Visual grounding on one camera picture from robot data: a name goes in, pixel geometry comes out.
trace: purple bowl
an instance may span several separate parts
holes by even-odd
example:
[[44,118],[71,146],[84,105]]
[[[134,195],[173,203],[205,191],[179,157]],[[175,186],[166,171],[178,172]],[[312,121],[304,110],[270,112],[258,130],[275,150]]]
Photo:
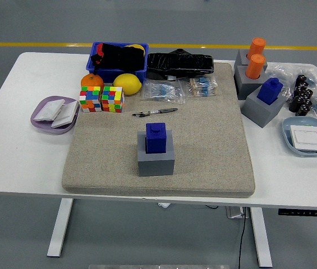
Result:
[[66,125],[60,126],[58,128],[51,128],[52,121],[46,121],[46,120],[43,120],[43,121],[40,121],[40,122],[34,121],[34,118],[36,117],[36,115],[40,112],[40,110],[45,106],[45,104],[47,102],[55,101],[55,100],[59,100],[59,99],[65,100],[64,104],[69,104],[71,102],[77,101],[77,100],[75,100],[73,98],[63,97],[63,96],[50,96],[50,97],[47,97],[47,98],[45,98],[44,100],[42,100],[38,104],[38,106],[35,108],[34,112],[32,113],[31,119],[30,119],[31,120],[31,124],[33,126],[35,126],[37,129],[39,129],[39,130],[41,130],[43,132],[46,132],[46,133],[54,133],[56,135],[57,134],[61,135],[62,133],[68,132],[75,125],[75,122],[76,122],[76,119],[77,119],[77,115],[78,115],[79,110],[80,110],[80,106],[77,107],[75,116],[73,117],[73,121],[70,124],[66,124]]

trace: rubik's cube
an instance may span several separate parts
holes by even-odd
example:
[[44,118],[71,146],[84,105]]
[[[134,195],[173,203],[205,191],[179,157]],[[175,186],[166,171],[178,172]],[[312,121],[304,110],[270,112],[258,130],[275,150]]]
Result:
[[80,92],[80,104],[84,112],[101,111],[99,86],[82,86]]
[[122,87],[105,86],[101,95],[102,109],[108,112],[122,112],[125,96]]

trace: black cable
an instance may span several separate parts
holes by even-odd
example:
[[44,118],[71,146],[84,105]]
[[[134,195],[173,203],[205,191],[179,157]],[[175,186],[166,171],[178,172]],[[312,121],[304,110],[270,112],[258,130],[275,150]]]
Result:
[[243,217],[244,217],[244,223],[243,223],[243,231],[241,235],[241,243],[239,246],[239,262],[238,262],[238,269],[241,269],[241,251],[242,251],[242,241],[243,241],[243,235],[244,235],[244,230],[246,227],[246,207],[243,207]]
[[217,207],[210,207],[210,206],[207,206],[207,205],[206,205],[206,207],[209,207],[210,209],[217,209],[219,206],[217,206]]

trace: orange cap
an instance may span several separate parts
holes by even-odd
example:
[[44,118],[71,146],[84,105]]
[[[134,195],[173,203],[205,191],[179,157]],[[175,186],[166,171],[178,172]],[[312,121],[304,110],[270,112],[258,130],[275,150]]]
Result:
[[247,67],[246,76],[252,80],[259,78],[264,63],[265,57],[263,55],[253,54]]
[[263,54],[266,41],[264,38],[255,38],[250,45],[247,58],[250,59],[253,54]]

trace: gray cube base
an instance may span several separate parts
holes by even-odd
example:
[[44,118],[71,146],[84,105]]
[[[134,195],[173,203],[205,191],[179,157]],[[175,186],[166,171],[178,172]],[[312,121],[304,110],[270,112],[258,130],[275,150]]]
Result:
[[[237,53],[237,58],[235,61],[235,71],[237,69],[237,66],[247,66],[249,64],[249,59],[247,58],[247,54],[249,52],[249,49],[239,49]],[[263,65],[263,70],[267,70],[268,64],[265,62]]]
[[244,116],[263,128],[279,113],[286,102],[286,98],[279,94],[277,100],[271,105],[267,105],[257,98],[260,89],[261,86],[247,97],[241,112]]
[[137,160],[140,177],[173,175],[174,148],[172,131],[167,130],[166,153],[146,153],[146,132],[137,132]]
[[264,70],[260,72],[260,76],[256,80],[248,78],[246,76],[246,71],[247,66],[237,66],[237,72],[235,72],[238,100],[246,100],[248,95],[268,80]]

